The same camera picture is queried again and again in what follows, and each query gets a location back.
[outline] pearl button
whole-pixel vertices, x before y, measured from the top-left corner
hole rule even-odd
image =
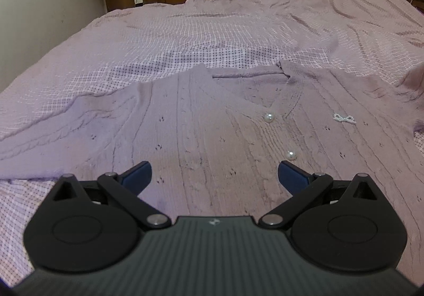
[[[286,158],[288,160],[295,160],[297,158],[297,154],[295,151],[287,151]]]
[[[274,119],[275,119],[274,114],[266,113],[266,114],[264,115],[264,120],[265,120],[265,122],[271,123],[271,122],[273,122],[273,121],[274,121]]]

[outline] metal pivot screw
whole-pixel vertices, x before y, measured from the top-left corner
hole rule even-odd
[[[117,177],[117,176],[118,176],[118,174],[117,174],[117,173],[115,173],[115,172],[107,172],[107,173],[105,173],[105,175],[106,175],[106,176],[109,176],[109,177],[113,177],[113,178],[115,178],[115,177]]]
[[[264,217],[262,217],[262,222],[268,225],[277,225],[283,222],[283,217],[272,213],[269,215],[264,215]]]
[[[147,217],[147,222],[152,225],[162,225],[168,221],[168,217],[161,213],[156,213]]]

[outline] bed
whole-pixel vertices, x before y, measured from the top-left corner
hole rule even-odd
[[[240,71],[283,60],[356,76],[376,75],[394,85],[424,61],[424,15],[419,11],[423,1],[188,0],[178,6],[113,11],[54,48],[0,94],[0,141],[65,113],[79,97],[114,93],[201,63]],[[415,133],[417,155],[424,155],[423,137]],[[107,167],[103,165],[101,173],[111,171],[103,170]],[[100,165],[96,168],[88,163],[75,174],[80,180],[94,179]],[[31,272],[22,233],[55,180],[23,170],[0,171],[0,277],[10,285]],[[57,172],[68,171],[58,166]],[[161,183],[155,179],[152,187]],[[421,195],[422,188],[416,190],[417,198],[390,199],[406,211],[400,216],[409,241],[399,270],[416,284],[424,280],[424,216],[416,210]],[[278,202],[288,196],[281,190],[273,198]],[[152,205],[161,209],[161,200]],[[227,210],[226,215],[240,215],[231,207]],[[173,218],[181,215],[166,212]]]

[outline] pink bedspread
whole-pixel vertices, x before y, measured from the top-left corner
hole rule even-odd
[[[424,16],[405,0],[188,0],[113,11],[0,94],[0,141],[66,110],[79,95],[112,92],[199,63],[251,68],[284,59],[377,74],[393,84],[424,60],[423,26]],[[418,145],[423,141],[416,136]],[[0,277],[10,285],[31,271],[22,233],[52,184],[0,183]],[[421,261],[418,254],[399,268],[422,283]]]

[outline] ribbed black surface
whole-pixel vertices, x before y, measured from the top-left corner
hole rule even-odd
[[[394,270],[342,276],[309,264],[285,235],[250,217],[182,217],[149,232],[114,267],[82,276],[36,271],[15,288],[22,296],[410,296]]]

